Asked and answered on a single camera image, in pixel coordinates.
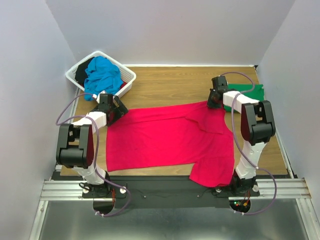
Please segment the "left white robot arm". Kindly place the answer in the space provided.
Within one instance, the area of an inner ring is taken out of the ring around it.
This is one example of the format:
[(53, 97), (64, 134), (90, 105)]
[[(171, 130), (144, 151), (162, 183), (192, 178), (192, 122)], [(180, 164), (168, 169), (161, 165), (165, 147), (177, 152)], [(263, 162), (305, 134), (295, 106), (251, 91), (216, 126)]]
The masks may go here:
[(111, 193), (112, 183), (108, 173), (97, 164), (99, 129), (109, 127), (124, 117), (129, 110), (117, 95), (100, 93), (94, 96), (82, 93), (75, 97), (90, 96), (97, 101), (94, 109), (85, 115), (75, 115), (60, 121), (63, 110), (55, 124), (59, 126), (56, 147), (56, 162), (80, 174), (95, 193), (106, 197)]

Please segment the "pink red t shirt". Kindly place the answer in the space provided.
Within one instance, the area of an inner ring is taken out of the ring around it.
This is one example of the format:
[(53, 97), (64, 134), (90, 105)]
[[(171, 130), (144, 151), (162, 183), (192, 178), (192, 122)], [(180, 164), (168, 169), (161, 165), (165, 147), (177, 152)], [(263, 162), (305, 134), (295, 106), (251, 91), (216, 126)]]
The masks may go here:
[(113, 172), (191, 164), (195, 183), (226, 186), (235, 159), (225, 113), (204, 101), (131, 109), (107, 129), (106, 167)]

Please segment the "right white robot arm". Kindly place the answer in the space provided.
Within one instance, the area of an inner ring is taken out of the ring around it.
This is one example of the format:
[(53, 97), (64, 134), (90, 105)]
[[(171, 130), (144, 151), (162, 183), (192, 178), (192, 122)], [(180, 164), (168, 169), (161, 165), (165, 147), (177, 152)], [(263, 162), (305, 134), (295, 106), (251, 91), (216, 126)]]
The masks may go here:
[(276, 133), (276, 126), (271, 103), (268, 100), (250, 98), (245, 93), (252, 92), (254, 86), (246, 91), (230, 88), (224, 74), (211, 79), (212, 88), (207, 101), (209, 108), (228, 106), (231, 113), (240, 113), (240, 132), (243, 148), (239, 150), (241, 157), (236, 166), (231, 182), (228, 185), (235, 195), (247, 191), (258, 192), (256, 175), (262, 151)]

